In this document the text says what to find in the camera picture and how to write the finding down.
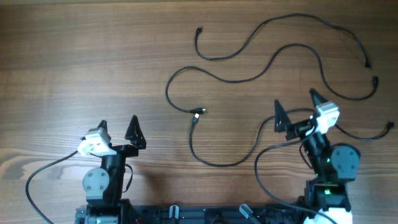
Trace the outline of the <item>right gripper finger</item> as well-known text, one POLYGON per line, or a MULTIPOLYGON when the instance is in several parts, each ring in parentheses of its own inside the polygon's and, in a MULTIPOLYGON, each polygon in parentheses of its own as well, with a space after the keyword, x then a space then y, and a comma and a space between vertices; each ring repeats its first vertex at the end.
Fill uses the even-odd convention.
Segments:
POLYGON ((290 130, 292 127, 291 120, 289 119, 287 112, 282 107, 279 100, 274 101, 274 108, 275 108, 274 131, 276 133, 281 133, 290 130))
POLYGON ((328 102, 328 100, 319 94, 319 92, 317 92, 314 88, 311 88, 309 92, 314 106, 328 102))

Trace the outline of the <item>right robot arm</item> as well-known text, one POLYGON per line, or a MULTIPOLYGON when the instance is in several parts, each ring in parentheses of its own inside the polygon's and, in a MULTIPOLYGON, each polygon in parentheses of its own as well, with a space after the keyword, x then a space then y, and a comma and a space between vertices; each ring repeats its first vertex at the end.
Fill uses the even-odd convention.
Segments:
POLYGON ((347 183, 356 178, 360 152, 345 144, 330 144, 326 133, 340 115, 338 106, 316 90, 310 95, 314 104, 309 119, 292 123, 279 100, 274 101, 274 131, 285 132, 286 140, 300 139, 316 175, 308 180, 300 204, 316 213, 302 212, 302 223, 351 223, 353 216, 347 183))

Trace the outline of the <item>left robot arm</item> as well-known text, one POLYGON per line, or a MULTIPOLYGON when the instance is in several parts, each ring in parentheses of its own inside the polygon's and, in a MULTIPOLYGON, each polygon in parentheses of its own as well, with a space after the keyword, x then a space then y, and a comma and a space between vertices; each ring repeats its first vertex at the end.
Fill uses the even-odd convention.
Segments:
POLYGON ((122 194, 132 180, 123 186, 128 157, 137 157, 139 150, 146 148, 146 140, 139 126, 138 117, 131 118, 125 134, 128 144, 114 146, 108 134, 107 121, 102 120, 97 128, 89 129, 78 146, 78 152, 101 159, 99 168, 89 170, 82 181, 86 192, 86 208, 76 209, 75 223, 79 224, 127 224, 140 223, 141 217, 122 194))

